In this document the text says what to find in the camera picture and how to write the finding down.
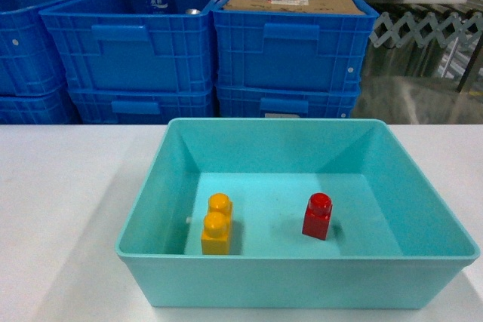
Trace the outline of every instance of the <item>table surface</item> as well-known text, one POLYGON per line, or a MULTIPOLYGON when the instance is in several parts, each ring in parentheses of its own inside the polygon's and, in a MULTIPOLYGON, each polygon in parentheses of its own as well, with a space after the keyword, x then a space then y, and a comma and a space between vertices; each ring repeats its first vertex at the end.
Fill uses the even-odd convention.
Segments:
MULTIPOLYGON (((483 246, 483 125, 391 126, 483 246)), ((165 126, 0 126, 0 320, 483 319, 483 258, 425 308, 153 308, 114 251, 165 126)))

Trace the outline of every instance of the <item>yellow building block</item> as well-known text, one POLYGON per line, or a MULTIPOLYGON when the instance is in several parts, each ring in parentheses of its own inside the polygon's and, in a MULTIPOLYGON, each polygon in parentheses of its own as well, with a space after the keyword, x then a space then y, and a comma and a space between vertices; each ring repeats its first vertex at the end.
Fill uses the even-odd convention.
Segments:
POLYGON ((231 234, 232 202, 225 194, 212 195, 202 232, 203 254, 229 254, 231 234))

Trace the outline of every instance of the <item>crate handle slot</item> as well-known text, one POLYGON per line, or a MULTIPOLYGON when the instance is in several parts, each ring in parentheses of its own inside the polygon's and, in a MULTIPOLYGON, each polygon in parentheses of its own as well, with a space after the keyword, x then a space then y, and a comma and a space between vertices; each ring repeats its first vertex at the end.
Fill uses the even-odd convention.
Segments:
POLYGON ((134 101, 112 101, 114 113, 125 113, 130 115, 160 115, 161 110, 156 102, 134 102, 134 101))
POLYGON ((208 9, 214 9, 216 6, 219 5, 219 3, 221 3, 222 0, 210 0, 210 2, 208 3, 208 9))
POLYGON ((98 41, 149 41, 145 26, 103 26, 94 24, 92 35, 98 41))
POLYGON ((309 114, 309 101, 305 100, 280 100, 263 97, 260 101, 260 115, 270 112, 292 113, 297 115, 309 114))
POLYGON ((320 27, 313 24, 267 23, 263 27, 264 38, 318 41, 320 27))

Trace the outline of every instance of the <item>blue plastic crate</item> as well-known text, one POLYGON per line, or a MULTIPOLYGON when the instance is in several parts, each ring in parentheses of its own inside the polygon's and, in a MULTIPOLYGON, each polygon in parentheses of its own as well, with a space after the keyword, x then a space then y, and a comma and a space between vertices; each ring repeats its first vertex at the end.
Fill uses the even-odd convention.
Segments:
POLYGON ((218 83, 231 87, 353 92, 378 13, 365 15, 225 11, 214 9, 218 83))
POLYGON ((421 308, 480 251, 377 120, 177 119, 116 243, 154 306, 421 308), (233 202, 228 256, 202 255, 208 198, 233 202), (325 241, 302 234, 311 194, 325 241))
POLYGON ((359 94, 217 86, 222 117, 348 118, 359 94))
POLYGON ((196 94, 69 90, 85 124, 167 124, 178 117, 212 117, 212 90, 196 94))
POLYGON ((77 124, 65 85, 37 97, 0 97, 0 124, 77 124))
POLYGON ((144 0, 76 0, 41 15, 70 89, 191 93, 213 85, 216 1, 169 0, 172 14, 152 15, 144 0))
POLYGON ((38 15, 66 0, 0 0, 0 95, 38 96, 65 82, 66 71, 38 15))

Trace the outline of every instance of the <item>cardboard box lid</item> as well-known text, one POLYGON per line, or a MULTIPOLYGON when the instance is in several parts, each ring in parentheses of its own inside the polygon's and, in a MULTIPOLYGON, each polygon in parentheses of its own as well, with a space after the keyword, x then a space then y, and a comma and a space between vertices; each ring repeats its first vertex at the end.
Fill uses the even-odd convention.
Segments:
POLYGON ((229 0, 223 6, 227 11, 287 11, 291 13, 364 15, 353 0, 300 0, 300 4, 270 0, 229 0))

